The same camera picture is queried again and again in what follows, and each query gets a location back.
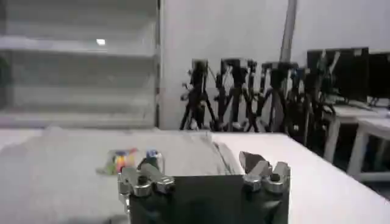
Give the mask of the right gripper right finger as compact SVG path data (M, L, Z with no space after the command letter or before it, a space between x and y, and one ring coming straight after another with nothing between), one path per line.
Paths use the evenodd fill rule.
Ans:
M261 155L241 151L239 162L244 169L244 185L251 191L264 189L272 194L284 194L289 191L290 167L279 161L273 167Z

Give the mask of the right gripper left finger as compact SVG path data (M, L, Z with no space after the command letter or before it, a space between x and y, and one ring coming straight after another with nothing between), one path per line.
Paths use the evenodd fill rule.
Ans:
M165 175L150 163L124 166L117 177L119 200L126 211L130 210L131 197L149 197L153 191L170 194L176 185L174 177Z

